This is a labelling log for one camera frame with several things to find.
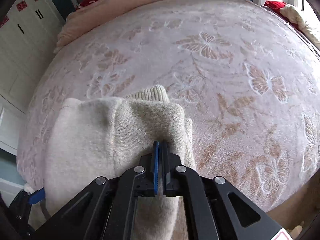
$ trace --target folded sweater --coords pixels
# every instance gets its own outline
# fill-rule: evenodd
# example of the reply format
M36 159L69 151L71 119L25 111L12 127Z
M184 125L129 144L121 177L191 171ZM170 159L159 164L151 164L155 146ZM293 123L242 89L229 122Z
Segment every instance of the folded sweater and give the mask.
M66 99L45 162L49 213L57 212L96 177L112 179L137 165L140 156L152 152L154 140L166 140L170 151L195 169L192 121L181 106L169 102L162 86L126 98ZM139 198L134 238L170 240L175 223L180 223L178 201L161 195Z

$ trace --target wooden floor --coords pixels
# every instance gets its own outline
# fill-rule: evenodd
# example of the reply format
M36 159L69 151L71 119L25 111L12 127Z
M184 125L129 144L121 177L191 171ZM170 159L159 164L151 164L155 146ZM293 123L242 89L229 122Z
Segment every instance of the wooden floor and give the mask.
M320 170L298 192L267 214L285 229L309 225L320 211Z

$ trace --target pink bedspread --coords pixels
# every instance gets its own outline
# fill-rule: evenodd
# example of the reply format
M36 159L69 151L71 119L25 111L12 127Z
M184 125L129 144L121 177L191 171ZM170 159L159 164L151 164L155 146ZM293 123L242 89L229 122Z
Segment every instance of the pink bedspread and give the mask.
M319 168L319 72L290 27L246 0L148 4L57 54L30 103L18 170L43 187L46 145L65 98L162 84L193 120L199 173L226 177L267 211Z

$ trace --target white cabinet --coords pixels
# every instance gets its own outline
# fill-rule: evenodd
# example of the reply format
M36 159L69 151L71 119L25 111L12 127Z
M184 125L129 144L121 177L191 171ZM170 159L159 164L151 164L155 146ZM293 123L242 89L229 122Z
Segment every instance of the white cabinet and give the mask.
M17 155L20 127L25 114L0 96L0 148Z
M51 0L16 0L0 27L0 148L6 151L16 152L24 113L63 24Z

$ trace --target warning label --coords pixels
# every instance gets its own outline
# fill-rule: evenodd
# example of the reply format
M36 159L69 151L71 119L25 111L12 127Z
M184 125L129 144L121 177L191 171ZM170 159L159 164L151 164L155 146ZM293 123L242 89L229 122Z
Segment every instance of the warning label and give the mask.
M292 240L289 233L282 228L271 240Z

